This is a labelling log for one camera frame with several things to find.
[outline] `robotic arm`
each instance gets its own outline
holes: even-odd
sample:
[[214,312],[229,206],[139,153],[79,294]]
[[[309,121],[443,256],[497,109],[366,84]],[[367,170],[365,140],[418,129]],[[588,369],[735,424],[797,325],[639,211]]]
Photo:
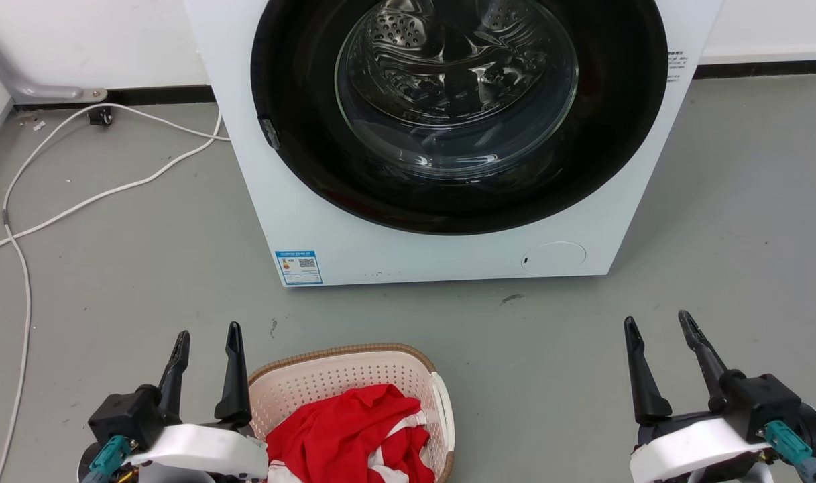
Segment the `robotic arm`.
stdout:
[[728,370],[685,310],[679,322],[709,391],[708,411],[673,416],[644,357],[634,319],[625,320],[634,419],[634,483],[773,483],[767,465],[780,459],[804,483],[816,483],[816,410],[773,375]]
[[111,394],[89,418],[97,443],[80,461],[82,483],[148,481],[239,481],[266,479],[268,455],[249,422],[244,341],[238,322],[229,324],[223,397],[215,422],[184,424],[181,379],[190,355],[190,334],[178,334],[160,384],[132,394]]
[[[634,483],[773,483],[768,465],[782,460],[804,483],[816,483],[816,410],[775,376],[728,370],[691,315],[679,312],[687,346],[695,352],[709,391],[708,410],[673,415],[644,357],[634,319],[625,320],[634,419],[640,425],[631,455]],[[181,381],[190,334],[178,334],[158,387],[111,394],[89,419],[97,443],[80,461],[83,483],[193,481],[258,483],[267,478],[266,445],[249,422],[244,343],[229,325],[228,364],[217,421],[184,424]]]

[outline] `red and white garment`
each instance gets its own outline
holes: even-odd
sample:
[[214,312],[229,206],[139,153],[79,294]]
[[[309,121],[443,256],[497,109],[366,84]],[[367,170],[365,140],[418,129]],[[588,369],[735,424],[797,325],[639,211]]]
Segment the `red and white garment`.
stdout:
[[420,401],[390,384],[300,407],[266,437],[268,483],[434,483]]

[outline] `laundry basket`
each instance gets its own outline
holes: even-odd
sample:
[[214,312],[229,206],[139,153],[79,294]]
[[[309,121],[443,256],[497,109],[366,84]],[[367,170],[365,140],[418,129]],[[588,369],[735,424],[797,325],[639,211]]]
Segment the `laundry basket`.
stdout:
[[436,483],[447,481],[456,445],[453,406],[432,361],[409,345],[350,345],[270,363],[249,376],[249,424],[255,436],[264,440],[303,404],[386,383],[420,400],[428,420],[429,467]]

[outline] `cable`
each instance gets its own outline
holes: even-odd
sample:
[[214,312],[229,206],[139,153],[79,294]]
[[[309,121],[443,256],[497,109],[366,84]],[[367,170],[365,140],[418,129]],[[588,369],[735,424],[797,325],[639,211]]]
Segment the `cable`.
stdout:
[[[116,189],[111,189],[109,191],[105,191],[105,192],[101,193],[100,195],[92,196],[92,198],[89,198],[86,201],[83,201],[79,205],[73,206],[73,208],[69,208],[68,210],[63,211],[61,214],[58,214],[55,217],[47,220],[45,223],[41,223],[40,225],[35,226],[35,227],[31,228],[31,229],[28,229],[25,232],[21,232],[21,233],[18,233],[17,235],[14,235],[11,232],[11,223],[10,223],[9,214],[8,214],[9,198],[11,197],[11,192],[12,192],[13,188],[15,187],[15,183],[17,183],[17,180],[19,180],[19,178],[21,177],[21,174],[23,174],[23,172],[25,171],[27,166],[29,166],[30,163],[33,162],[33,159],[34,159],[35,155],[37,155],[37,153],[41,150],[41,148],[43,148],[45,146],[45,144],[47,144],[47,142],[49,140],[51,140],[51,138],[56,134],[56,132],[59,131],[59,129],[62,129],[65,125],[67,125],[68,122],[71,122],[71,120],[76,119],[76,117],[80,116],[80,114],[86,113],[86,111],[88,111],[90,109],[94,109],[95,107],[104,107],[104,106],[117,107],[117,108],[129,111],[129,112],[132,112],[132,113],[137,113],[137,114],[140,114],[141,116],[144,116],[144,117],[146,117],[148,119],[153,119],[153,120],[165,123],[166,125],[172,126],[172,127],[176,128],[176,129],[181,129],[181,131],[189,132],[190,134],[195,134],[197,136],[202,136],[203,138],[208,138],[209,140],[206,141],[205,144],[203,144],[202,146],[199,146],[198,148],[196,148],[195,150],[188,151],[187,153],[184,153],[183,155],[175,158],[168,165],[165,165],[163,168],[161,168],[157,173],[145,178],[144,180],[139,180],[139,181],[136,181],[136,182],[133,182],[133,183],[125,184],[125,186],[119,186]],[[223,122],[223,114],[217,113],[217,125],[214,128],[214,134],[209,135],[209,134],[205,134],[205,133],[202,133],[202,132],[193,131],[193,129],[187,129],[186,127],[182,127],[180,125],[176,125],[175,123],[171,123],[168,120],[160,119],[160,118],[154,117],[154,116],[152,116],[150,114],[142,113],[142,112],[140,112],[138,110],[132,109],[130,107],[121,106],[120,104],[112,104],[112,103],[109,103],[109,102],[104,102],[104,103],[101,103],[101,104],[95,104],[94,106],[85,107],[85,108],[81,109],[80,111],[77,111],[76,113],[71,115],[70,118],[65,119],[56,129],[53,129],[53,131],[50,133],[50,135],[48,135],[45,138],[45,140],[42,141],[41,144],[39,144],[39,146],[37,148],[35,148],[35,150],[31,153],[31,155],[29,157],[27,157],[27,161],[25,161],[23,163],[23,166],[21,166],[21,169],[19,169],[19,171],[17,172],[17,174],[15,175],[15,178],[11,181],[11,184],[9,185],[9,190],[5,193],[5,199],[3,200],[3,226],[5,228],[6,235],[8,235],[8,238],[3,239],[3,241],[0,241],[0,247],[2,247],[2,245],[5,245],[5,244],[12,244],[13,247],[15,247],[15,250],[17,251],[17,256],[21,260],[21,268],[23,269],[23,279],[24,279],[24,282],[25,282],[25,295],[27,296],[27,316],[25,316],[25,327],[24,327],[24,333],[23,333],[23,354],[21,355],[21,372],[19,373],[19,378],[18,378],[18,382],[17,382],[17,392],[15,394],[15,406],[13,406],[13,409],[11,411],[11,419],[9,420],[9,432],[8,432],[8,435],[5,438],[5,444],[3,446],[3,455],[0,457],[0,479],[3,476],[3,470],[5,468],[6,461],[8,460],[8,457],[9,457],[9,450],[11,449],[11,441],[13,439],[13,436],[15,436],[15,426],[16,426],[16,423],[17,423],[17,414],[19,412],[19,408],[21,407],[21,399],[23,397],[23,385],[24,385],[25,373],[27,372],[27,355],[30,353],[30,333],[32,332],[30,330],[30,328],[31,328],[30,325],[32,324],[32,290],[30,288],[30,269],[27,267],[27,260],[25,259],[25,256],[23,256],[23,250],[21,250],[21,246],[17,243],[17,239],[21,238],[21,237],[24,237],[26,235],[29,235],[30,233],[37,232],[38,230],[40,230],[42,228],[45,228],[46,226],[49,226],[49,225],[55,223],[56,221],[61,220],[64,217],[67,217],[71,213],[74,213],[75,211],[78,211],[78,210],[82,209],[84,206],[91,205],[92,203],[94,203],[95,201],[98,201],[99,199],[105,198],[106,196],[109,196],[109,195],[113,195],[113,193],[118,193],[118,192],[124,191],[126,189],[132,189],[132,187],[142,186],[143,184],[151,183],[151,181],[156,180],[161,174],[166,173],[166,171],[168,171],[171,167],[174,167],[176,164],[181,162],[183,159],[187,159],[188,157],[193,156],[196,153],[199,153],[202,150],[205,150],[207,147],[211,146],[211,144],[214,143],[215,140],[228,141],[229,138],[223,138],[223,137],[220,137],[220,136],[217,135],[218,132],[220,132],[220,125],[221,125],[222,122]]]
[[[56,131],[53,131],[50,134],[50,136],[52,137],[52,135],[55,134],[55,133],[56,133]],[[228,140],[228,138],[221,138],[219,136],[209,136],[209,135],[206,135],[206,134],[202,134],[202,136],[206,137],[206,138],[211,138],[209,141]],[[190,157],[190,156],[193,156],[193,155],[199,153],[200,151],[204,150],[206,147],[209,147],[209,146],[211,146],[211,143],[205,143],[205,144],[203,144],[202,146],[196,148],[193,151],[184,153],[183,155],[181,155],[181,156],[175,158],[174,160],[172,160],[172,162],[170,162],[168,165],[165,165],[162,169],[160,169],[160,171],[158,171],[157,173],[151,175],[150,177],[145,178],[144,180],[139,180],[139,181],[133,182],[131,184],[125,184],[125,186],[119,186],[116,189],[111,189],[109,191],[105,191],[105,192],[101,193],[100,195],[92,196],[92,198],[89,198],[86,201],[81,202],[80,204],[77,204],[77,205],[72,206],[71,208],[68,208],[68,210],[65,210],[65,211],[59,213],[55,217],[47,220],[46,222],[43,222],[43,223],[41,223],[41,224],[39,224],[37,226],[33,226],[32,228],[27,229],[25,231],[22,231],[21,233],[17,233],[16,235],[13,236],[13,238],[14,239],[23,238],[24,236],[31,235],[31,233],[35,233],[40,229],[45,229],[46,227],[52,225],[53,223],[58,222],[62,218],[67,217],[71,213],[74,213],[76,211],[80,211],[80,209],[82,209],[83,207],[85,207],[87,205],[91,205],[95,201],[98,201],[99,199],[105,198],[105,197],[107,197],[109,195],[114,195],[114,193],[118,193],[118,192],[124,191],[126,189],[132,189],[132,187],[142,186],[143,184],[146,184],[146,183],[151,183],[151,181],[154,181],[161,174],[166,173],[166,171],[168,171],[171,167],[174,167],[176,163],[183,161],[183,159],[185,159],[187,157]],[[10,242],[11,242],[10,238],[0,239],[0,247],[3,247],[4,245],[10,244]]]
[[126,473],[125,476],[120,477],[119,481],[117,481],[116,483],[125,483],[125,481],[130,480],[134,474],[135,470],[128,471],[128,473]]

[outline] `front-loading washing machine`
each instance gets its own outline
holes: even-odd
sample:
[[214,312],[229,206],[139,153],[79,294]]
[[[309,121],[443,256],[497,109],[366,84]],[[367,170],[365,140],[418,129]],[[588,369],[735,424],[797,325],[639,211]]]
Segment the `front-loading washing machine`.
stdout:
[[606,274],[720,3],[186,0],[286,286]]

